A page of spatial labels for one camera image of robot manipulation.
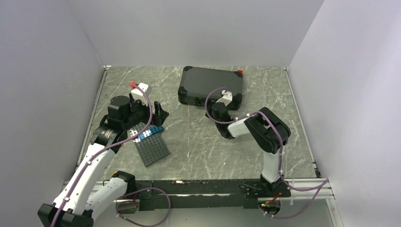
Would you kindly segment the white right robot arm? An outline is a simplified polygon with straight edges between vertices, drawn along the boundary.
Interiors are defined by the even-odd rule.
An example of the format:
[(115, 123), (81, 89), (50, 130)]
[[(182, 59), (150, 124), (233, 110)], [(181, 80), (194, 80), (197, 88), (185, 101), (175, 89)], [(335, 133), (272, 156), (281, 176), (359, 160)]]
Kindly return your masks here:
[(252, 135), (264, 152), (261, 191), (269, 197), (277, 193), (283, 185), (281, 156), (291, 136), (290, 128), (267, 107), (243, 118), (233, 119), (224, 103), (215, 102), (206, 107), (205, 115), (214, 121), (218, 132), (225, 139)]

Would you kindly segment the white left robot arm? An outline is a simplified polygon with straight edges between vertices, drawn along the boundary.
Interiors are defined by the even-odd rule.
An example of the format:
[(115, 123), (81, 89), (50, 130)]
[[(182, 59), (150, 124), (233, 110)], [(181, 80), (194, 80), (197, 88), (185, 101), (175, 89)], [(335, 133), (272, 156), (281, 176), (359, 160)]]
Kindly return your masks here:
[(104, 168), (110, 164), (121, 145), (130, 141), (128, 131), (139, 123), (161, 126), (169, 112), (155, 101), (148, 104), (129, 96), (115, 96), (108, 113), (94, 131), (85, 157), (71, 180), (51, 204), (42, 204), (38, 217), (45, 227), (91, 227), (99, 215), (118, 197), (131, 198), (136, 192), (135, 176), (118, 171), (106, 185), (92, 190)]

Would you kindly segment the black poker set case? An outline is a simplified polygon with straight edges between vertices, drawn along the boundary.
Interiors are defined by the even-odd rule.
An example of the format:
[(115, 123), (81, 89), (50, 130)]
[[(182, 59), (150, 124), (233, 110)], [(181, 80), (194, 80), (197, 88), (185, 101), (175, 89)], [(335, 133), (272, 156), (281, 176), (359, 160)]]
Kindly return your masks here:
[(184, 105), (203, 107), (207, 96), (215, 89), (225, 87), (232, 93), (229, 110), (238, 110), (243, 98), (243, 72), (194, 66), (185, 66), (178, 88), (178, 100)]

